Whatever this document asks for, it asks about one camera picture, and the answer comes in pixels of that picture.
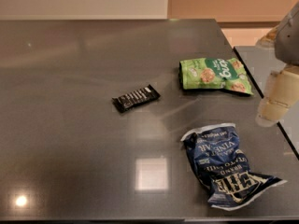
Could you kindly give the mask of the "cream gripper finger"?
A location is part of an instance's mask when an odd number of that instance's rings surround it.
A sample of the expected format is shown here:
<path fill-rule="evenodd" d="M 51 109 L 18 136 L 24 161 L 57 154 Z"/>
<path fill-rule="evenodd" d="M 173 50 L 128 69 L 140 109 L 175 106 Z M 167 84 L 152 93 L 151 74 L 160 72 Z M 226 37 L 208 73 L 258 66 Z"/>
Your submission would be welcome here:
<path fill-rule="evenodd" d="M 256 122 L 262 127 L 275 125 L 298 100 L 299 66 L 287 64 L 279 72 L 272 71 L 266 80 Z"/>
<path fill-rule="evenodd" d="M 277 27 L 272 28 L 266 35 L 256 42 L 255 46 L 263 49 L 272 49 L 275 46 L 277 32 Z"/>

